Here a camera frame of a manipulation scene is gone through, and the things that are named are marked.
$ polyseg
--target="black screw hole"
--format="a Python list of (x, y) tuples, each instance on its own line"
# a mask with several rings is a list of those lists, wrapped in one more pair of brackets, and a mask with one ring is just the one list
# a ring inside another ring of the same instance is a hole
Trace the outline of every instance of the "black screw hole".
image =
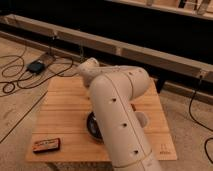
[(135, 155), (137, 155), (139, 152), (138, 152), (138, 150), (135, 150), (135, 151), (133, 151), (133, 153), (134, 153)]
[(109, 103), (115, 103), (116, 102), (116, 98), (112, 98), (110, 101), (109, 101)]
[(122, 126), (125, 128), (125, 127), (127, 127), (127, 124), (126, 124), (126, 123), (123, 123)]

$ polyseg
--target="cable on floor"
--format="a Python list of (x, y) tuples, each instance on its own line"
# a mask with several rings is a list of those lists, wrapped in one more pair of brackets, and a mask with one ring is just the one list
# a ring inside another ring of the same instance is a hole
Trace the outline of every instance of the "cable on floor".
[(51, 79), (51, 78), (53, 78), (53, 77), (55, 77), (55, 76), (61, 76), (60, 74), (66, 72), (66, 71), (68, 71), (68, 70), (70, 70), (70, 69), (73, 67), (73, 60), (71, 60), (71, 61), (72, 61), (71, 63), (56, 63), (56, 64), (69, 64), (69, 66), (68, 66), (66, 69), (64, 69), (64, 70), (62, 70), (62, 71), (59, 71), (59, 72), (57, 72), (57, 73), (55, 73), (55, 72), (53, 72), (53, 71), (51, 70), (51, 72), (53, 73), (53, 75), (50, 76), (50, 77), (48, 77), (48, 78), (46, 78), (46, 79), (44, 79), (42, 82), (40, 82), (40, 83), (38, 83), (38, 84), (36, 84), (36, 85), (22, 86), (22, 85), (20, 84), (20, 82), (21, 82), (20, 80), (22, 80), (22, 77), (25, 75), (25, 73), (23, 73), (23, 74), (19, 77), (19, 79), (18, 79), (18, 81), (17, 81), (17, 87), (20, 88), (20, 89), (33, 89), (33, 88), (36, 88), (36, 87), (38, 87), (38, 86), (44, 84), (46, 81), (48, 81), (49, 79)]
[[(198, 87), (195, 89), (193, 95), (192, 95), (192, 98), (190, 100), (190, 103), (189, 103), (189, 115), (191, 117), (191, 119), (198, 125), (200, 125), (201, 127), (207, 129), (208, 131), (210, 132), (213, 132), (213, 129), (204, 125), (203, 123), (201, 123), (200, 121), (198, 121), (192, 114), (192, 103), (197, 95), (197, 92), (199, 91), (199, 88), (200, 88), (200, 85), (202, 84), (202, 81), (203, 81), (203, 77), (200, 77), (200, 80), (199, 80), (199, 83), (198, 83)], [(210, 141), (213, 140), (213, 137), (212, 138), (208, 138), (205, 143), (204, 143), (204, 150), (205, 150), (205, 154), (208, 158), (208, 160), (213, 164), (213, 160), (211, 159), (210, 155), (209, 155), (209, 152), (208, 152), (208, 149), (207, 149), (207, 145)]]
[[(58, 59), (67, 59), (67, 60), (70, 60), (70, 56), (61, 56), (61, 57), (56, 57), (56, 60)], [(56, 63), (54, 62), (53, 65), (70, 65), (70, 63), (68, 62), (60, 62), (60, 63)], [(55, 73), (52, 69), (51, 69), (51, 66), (47, 68), (52, 74), (58, 76), (58, 77), (73, 77), (75, 75), (77, 75), (77, 73), (75, 72), (74, 74), (72, 75), (63, 75), (62, 74), (58, 74), (58, 73)]]
[[(5, 78), (5, 79), (12, 78), (12, 77), (16, 77), (19, 74), (21, 74), (21, 72), (24, 70), (24, 66), (25, 66), (25, 61), (24, 61), (23, 56), (25, 55), (26, 51), (27, 51), (27, 44), (25, 43), (25, 47), (24, 47), (24, 50), (21, 53), (21, 55), (5, 55), (5, 56), (0, 56), (0, 59), (15, 58), (12, 61), (8, 62), (7, 64), (0, 66), (0, 69), (2, 69), (1, 75), (2, 75), (3, 78)], [(13, 73), (12, 75), (6, 74), (11, 68), (20, 68), (20, 69), (17, 72)], [(8, 96), (8, 94), (11, 95), (11, 94), (16, 93), (17, 91), (14, 91), (15, 87), (16, 87), (15, 86), (15, 82), (17, 82), (17, 80), (1, 81), (0, 84), (4, 84), (4, 86), (2, 88), (2, 92), (5, 95), (2, 95), (0, 97), (5, 97), (5, 96)]]
[(0, 82), (1, 84), (5, 84), (3, 86), (3, 89), (2, 89), (2, 92), (5, 93), (5, 94), (11, 94), (13, 93), (13, 91), (16, 89), (16, 85), (15, 83), (18, 83), (18, 82), (22, 82), (22, 81), (27, 81), (27, 80), (30, 80), (31, 78), (33, 77), (33, 75), (31, 74), (29, 77), (27, 78), (23, 78), (23, 79), (18, 79), (18, 80), (13, 80), (13, 81), (3, 81), (3, 82)]
[(10, 131), (0, 140), (0, 144), (5, 141), (5, 139), (13, 132), (13, 130), (24, 120), (24, 118), (37, 106), (37, 104), (45, 97), (47, 92), (45, 92), (36, 103), (24, 114), (24, 116), (10, 129)]

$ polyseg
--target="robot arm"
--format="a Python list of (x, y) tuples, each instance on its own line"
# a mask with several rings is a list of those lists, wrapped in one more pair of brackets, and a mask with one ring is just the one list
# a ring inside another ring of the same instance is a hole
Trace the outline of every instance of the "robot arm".
[(147, 72), (128, 66), (102, 68), (97, 62), (94, 67), (90, 63), (88, 69), (87, 62), (82, 64), (86, 72), (81, 75), (85, 85), (90, 85), (93, 111), (114, 170), (161, 171), (129, 102), (149, 87)]

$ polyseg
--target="power adapter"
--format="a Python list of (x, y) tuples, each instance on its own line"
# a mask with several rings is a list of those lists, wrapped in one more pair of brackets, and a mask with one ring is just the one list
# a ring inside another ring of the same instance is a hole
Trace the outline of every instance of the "power adapter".
[(40, 74), (44, 70), (45, 70), (45, 65), (41, 63), (40, 61), (34, 61), (27, 66), (27, 71), (36, 75)]
[(49, 55), (48, 53), (44, 53), (37, 60), (31, 62), (27, 66), (27, 71), (29, 71), (32, 74), (39, 75), (54, 61), (55, 61), (54, 56)]

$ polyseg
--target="wooden tabletop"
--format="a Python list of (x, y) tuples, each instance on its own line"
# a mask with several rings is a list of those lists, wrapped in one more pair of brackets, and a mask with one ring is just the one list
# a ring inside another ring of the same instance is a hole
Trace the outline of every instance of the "wooden tabletop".
[[(159, 160), (176, 160), (175, 147), (160, 104), (154, 81), (149, 90), (132, 101), (137, 111), (149, 119), (144, 131)], [(80, 77), (53, 78), (32, 134), (26, 160), (30, 162), (108, 162), (105, 146), (94, 140), (86, 129), (92, 111), (88, 92)], [(35, 141), (60, 138), (61, 149), (34, 154)]]

